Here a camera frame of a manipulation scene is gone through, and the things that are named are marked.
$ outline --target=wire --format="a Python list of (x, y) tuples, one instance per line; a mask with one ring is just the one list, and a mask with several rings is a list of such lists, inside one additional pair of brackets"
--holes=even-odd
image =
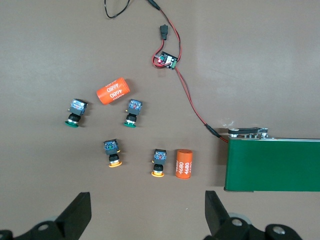
[(175, 69), (176, 73), (178, 74), (178, 77), (179, 77), (179, 79), (180, 79), (180, 82), (181, 82), (181, 84), (182, 84), (182, 87), (183, 87), (183, 89), (184, 89), (184, 91), (185, 91), (185, 94), (186, 94), (186, 96), (187, 96), (187, 98), (188, 98), (188, 100), (189, 100), (189, 103), (190, 103), (190, 105), (191, 105), (194, 113), (197, 115), (197, 117), (201, 120), (201, 122), (205, 125), (205, 127), (206, 127), (213, 135), (215, 135), (216, 137), (218, 137), (218, 138), (221, 139), (222, 141), (224, 141), (224, 142), (226, 142), (226, 143), (229, 143), (228, 140), (226, 140), (226, 139), (223, 138), (220, 134), (218, 134), (218, 133), (217, 133), (212, 127), (210, 127), (210, 126), (206, 123), (206, 121), (200, 116), (200, 114), (199, 114), (198, 111), (196, 110), (195, 105), (194, 105), (194, 103), (193, 103), (193, 101), (192, 101), (192, 99), (191, 99), (190, 89), (189, 89), (189, 87), (188, 87), (188, 84), (187, 84), (184, 76), (182, 76), (182, 74), (180, 73), (180, 71), (179, 71), (179, 69), (178, 69), (177, 67), (175, 67), (174, 69)]
[(158, 68), (158, 69), (162, 69), (162, 68), (165, 68), (165, 67), (167, 67), (167, 66), (170, 66), (171, 63), (172, 63), (172, 62), (168, 62), (168, 63), (166, 63), (166, 64), (162, 64), (162, 63), (161, 63), (161, 60), (160, 60), (160, 58), (159, 58), (159, 56), (158, 56), (158, 53), (164, 48), (164, 45), (165, 45), (165, 40), (162, 39), (161, 46), (160, 46), (159, 49), (152, 55), (152, 59), (151, 59), (152, 64), (153, 64), (153, 66), (155, 66), (155, 67)]
[(109, 16), (108, 11), (107, 11), (107, 3), (106, 3), (106, 1), (107, 1), (107, 0), (104, 0), (104, 10), (105, 10), (106, 16), (107, 16), (108, 18), (110, 18), (110, 19), (114, 19), (114, 18), (116, 18), (117, 16), (119, 16), (120, 14), (122, 14), (122, 13), (127, 9), (127, 7), (129, 6), (129, 3), (130, 3), (130, 0), (128, 0), (128, 2), (126, 3), (124, 9), (122, 9), (121, 12), (117, 13), (117, 14), (114, 15), (114, 16)]

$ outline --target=connector plug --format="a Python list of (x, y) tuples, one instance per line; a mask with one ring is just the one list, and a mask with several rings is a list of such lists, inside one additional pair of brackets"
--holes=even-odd
[(156, 4), (156, 2), (154, 0), (147, 0), (155, 9), (160, 11), (160, 7), (158, 6), (158, 4)]
[(210, 133), (215, 135), (217, 138), (221, 138), (221, 135), (217, 133), (211, 126), (209, 126), (208, 124), (205, 124), (205, 127), (210, 131)]
[(161, 39), (167, 40), (168, 26), (167, 25), (160, 26), (160, 33), (161, 33)]

